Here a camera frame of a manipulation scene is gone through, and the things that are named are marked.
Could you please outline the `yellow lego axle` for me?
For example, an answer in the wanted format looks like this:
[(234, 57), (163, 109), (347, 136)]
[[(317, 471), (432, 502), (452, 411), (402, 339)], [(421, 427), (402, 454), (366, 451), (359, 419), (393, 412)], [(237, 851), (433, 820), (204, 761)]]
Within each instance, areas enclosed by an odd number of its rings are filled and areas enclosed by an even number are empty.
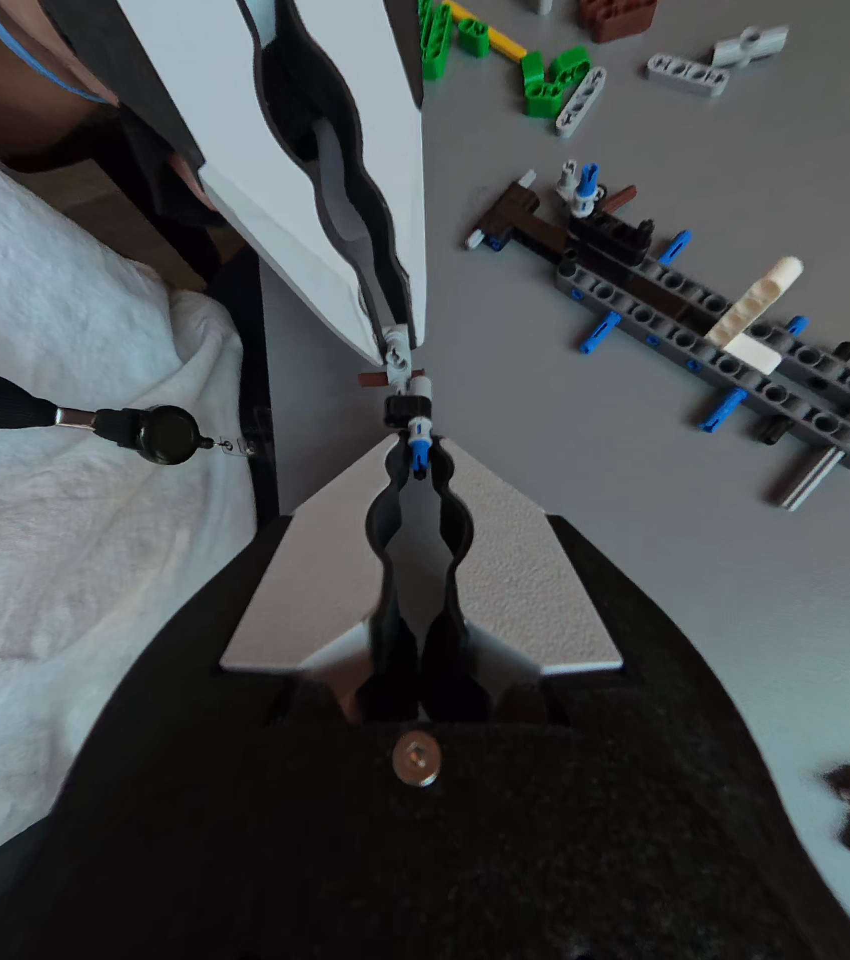
[(520, 63), (528, 55), (527, 48), (480, 19), (478, 15), (469, 11), (465, 6), (454, 1), (443, 1), (442, 5), (449, 9), (456, 25), (466, 20), (475, 20), (483, 24), (486, 27), (485, 32), (487, 33), (490, 50), (506, 57), (515, 64)]

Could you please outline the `light grey short lego beam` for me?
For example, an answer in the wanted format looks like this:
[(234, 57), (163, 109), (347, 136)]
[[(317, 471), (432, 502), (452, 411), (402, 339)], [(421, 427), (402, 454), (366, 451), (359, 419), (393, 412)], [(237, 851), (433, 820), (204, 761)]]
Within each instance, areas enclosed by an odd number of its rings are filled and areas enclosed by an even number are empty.
[(585, 116), (599, 102), (607, 76), (603, 66), (596, 66), (581, 80), (554, 120), (553, 130), (558, 138), (567, 139), (575, 134)]

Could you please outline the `person's left hand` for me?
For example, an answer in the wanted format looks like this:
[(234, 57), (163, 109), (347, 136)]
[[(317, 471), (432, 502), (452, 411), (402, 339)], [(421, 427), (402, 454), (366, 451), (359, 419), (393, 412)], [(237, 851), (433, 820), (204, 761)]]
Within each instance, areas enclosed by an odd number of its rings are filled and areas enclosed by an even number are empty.
[(42, 2), (0, 1), (0, 20), (37, 59), (67, 83), (95, 93), (109, 101), (109, 106), (119, 105), (117, 95), (82, 65)]

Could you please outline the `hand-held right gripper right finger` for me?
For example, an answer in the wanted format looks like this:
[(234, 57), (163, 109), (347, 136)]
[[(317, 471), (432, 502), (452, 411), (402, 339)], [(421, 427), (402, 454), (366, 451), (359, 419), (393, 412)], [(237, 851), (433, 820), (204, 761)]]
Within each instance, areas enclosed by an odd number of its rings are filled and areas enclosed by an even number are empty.
[(434, 722), (484, 722), (507, 691), (617, 671), (623, 654), (547, 512), (449, 438), (431, 449), (450, 558), (420, 658)]

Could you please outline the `black table frame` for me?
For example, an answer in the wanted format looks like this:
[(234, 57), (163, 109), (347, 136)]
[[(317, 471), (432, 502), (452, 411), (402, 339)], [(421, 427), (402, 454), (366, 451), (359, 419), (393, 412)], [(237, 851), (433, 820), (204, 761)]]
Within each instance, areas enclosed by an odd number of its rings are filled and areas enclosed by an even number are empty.
[(264, 527), (279, 515), (279, 504), (259, 255), (243, 246), (218, 270), (205, 294), (227, 310), (242, 345), (239, 427), (250, 450), (257, 520)]

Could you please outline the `long grey lego beam assembly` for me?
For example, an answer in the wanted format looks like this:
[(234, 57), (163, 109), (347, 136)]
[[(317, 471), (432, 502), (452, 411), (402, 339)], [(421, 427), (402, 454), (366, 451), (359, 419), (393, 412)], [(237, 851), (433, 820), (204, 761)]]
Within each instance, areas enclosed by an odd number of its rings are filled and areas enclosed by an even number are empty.
[(778, 502), (796, 510), (837, 466), (850, 470), (850, 341), (829, 349), (804, 337), (809, 320), (785, 324), (767, 311), (797, 279), (801, 264), (785, 258), (735, 302), (676, 270), (691, 234), (682, 231), (651, 255), (655, 223), (629, 224), (617, 211), (634, 186), (610, 193), (599, 166), (567, 160), (554, 188), (560, 222), (539, 214), (536, 174), (510, 183), (465, 240), (499, 252), (516, 241), (553, 268), (556, 289), (597, 313), (579, 345), (592, 354), (621, 330), (710, 386), (717, 403), (697, 428), (715, 434), (740, 408), (760, 419), (756, 437), (771, 447), (785, 436), (815, 455)]

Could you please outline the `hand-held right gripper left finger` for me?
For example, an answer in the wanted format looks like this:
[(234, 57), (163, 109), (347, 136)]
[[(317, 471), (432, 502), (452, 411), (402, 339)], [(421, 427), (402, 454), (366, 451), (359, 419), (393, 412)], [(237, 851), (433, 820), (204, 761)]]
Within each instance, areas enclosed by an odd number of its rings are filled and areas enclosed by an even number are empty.
[(407, 439), (398, 434), (287, 518), (222, 670), (319, 682), (354, 722), (415, 717), (414, 636), (387, 553), (408, 477)]

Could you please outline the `blue wristband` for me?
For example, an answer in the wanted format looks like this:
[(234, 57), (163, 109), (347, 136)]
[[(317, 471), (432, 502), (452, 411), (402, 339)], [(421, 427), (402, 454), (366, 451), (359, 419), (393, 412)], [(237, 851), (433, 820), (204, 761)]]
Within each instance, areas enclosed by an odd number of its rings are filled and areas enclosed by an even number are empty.
[(64, 90), (87, 102), (95, 103), (96, 105), (106, 105), (109, 103), (109, 101), (96, 96), (95, 93), (85, 89), (83, 86), (77, 87), (71, 83), (69, 84), (64, 79), (56, 75), (53, 71), (48, 69), (47, 66), (45, 66), (38, 58), (36, 58), (34, 54), (32, 54), (30, 50), (26, 48), (10, 30), (8, 30), (6, 25), (1, 20), (0, 43), (33, 73), (51, 82), (60, 90)]

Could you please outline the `green angled lego piece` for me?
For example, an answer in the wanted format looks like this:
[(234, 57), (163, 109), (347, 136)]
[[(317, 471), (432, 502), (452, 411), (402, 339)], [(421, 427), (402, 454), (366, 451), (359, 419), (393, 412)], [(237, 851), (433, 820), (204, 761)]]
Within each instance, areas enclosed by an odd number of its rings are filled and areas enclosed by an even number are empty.
[(525, 113), (535, 118), (556, 118), (565, 102), (566, 91), (574, 89), (591, 71), (587, 47), (576, 45), (546, 63), (539, 51), (530, 51), (520, 60), (525, 96)]

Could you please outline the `small lego pin assembly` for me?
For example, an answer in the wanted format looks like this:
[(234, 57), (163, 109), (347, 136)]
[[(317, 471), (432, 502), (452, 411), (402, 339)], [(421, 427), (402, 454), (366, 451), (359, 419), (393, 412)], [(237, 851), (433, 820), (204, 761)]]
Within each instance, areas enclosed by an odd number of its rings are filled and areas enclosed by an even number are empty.
[(359, 373), (359, 387), (386, 390), (383, 465), (390, 484), (401, 488), (409, 479), (431, 478), (436, 489), (454, 472), (454, 461), (434, 431), (431, 379), (413, 364), (411, 329), (396, 323), (383, 329), (383, 353), (377, 370)]

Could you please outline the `grey three-hole lego beam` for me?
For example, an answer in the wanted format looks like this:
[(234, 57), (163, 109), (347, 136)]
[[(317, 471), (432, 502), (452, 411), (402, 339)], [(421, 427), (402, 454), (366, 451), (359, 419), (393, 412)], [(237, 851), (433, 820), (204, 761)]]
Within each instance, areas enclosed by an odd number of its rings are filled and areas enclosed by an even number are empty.
[(645, 76), (660, 86), (714, 99), (727, 87), (731, 71), (674, 54), (658, 53), (648, 59)]

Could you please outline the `black badge reel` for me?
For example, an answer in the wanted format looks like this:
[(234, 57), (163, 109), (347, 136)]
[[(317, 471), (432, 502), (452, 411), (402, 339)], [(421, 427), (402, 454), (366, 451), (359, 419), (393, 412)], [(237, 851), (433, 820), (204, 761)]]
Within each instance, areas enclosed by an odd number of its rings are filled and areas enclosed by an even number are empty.
[(198, 450), (213, 450), (217, 443), (201, 434), (194, 417), (172, 405), (148, 409), (99, 409), (96, 412), (60, 407), (54, 424), (89, 430), (98, 438), (138, 453), (161, 466), (185, 463)]

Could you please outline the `clear badge clip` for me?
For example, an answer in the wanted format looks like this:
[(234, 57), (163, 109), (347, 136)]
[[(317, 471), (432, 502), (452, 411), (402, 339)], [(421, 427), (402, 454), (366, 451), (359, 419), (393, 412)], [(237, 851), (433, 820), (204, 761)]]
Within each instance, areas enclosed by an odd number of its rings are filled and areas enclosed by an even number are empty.
[(213, 449), (248, 459), (274, 461), (274, 427), (269, 407), (255, 406), (240, 417), (239, 432), (218, 436)]

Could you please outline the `green lego beam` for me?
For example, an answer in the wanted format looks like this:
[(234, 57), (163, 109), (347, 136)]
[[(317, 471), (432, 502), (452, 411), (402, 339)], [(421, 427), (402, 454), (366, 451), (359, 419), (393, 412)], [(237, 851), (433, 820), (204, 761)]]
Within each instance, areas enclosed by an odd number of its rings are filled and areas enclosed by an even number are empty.
[(455, 34), (455, 19), (450, 5), (433, 1), (418, 2), (421, 66), (424, 81), (443, 77)]

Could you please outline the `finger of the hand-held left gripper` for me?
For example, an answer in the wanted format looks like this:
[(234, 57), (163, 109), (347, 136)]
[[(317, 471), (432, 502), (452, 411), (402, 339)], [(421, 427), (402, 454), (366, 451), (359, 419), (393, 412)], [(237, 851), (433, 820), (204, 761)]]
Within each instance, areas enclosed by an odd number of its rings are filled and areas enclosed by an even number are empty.
[(383, 365), (382, 324), (366, 277), (328, 216), (316, 170), (272, 124), (263, 43), (245, 2), (120, 1), (203, 162), (218, 211), (318, 318)]
[(418, 7), (412, 1), (275, 3), (290, 76), (330, 122), (345, 194), (374, 276), (411, 348), (426, 338), (427, 263)]

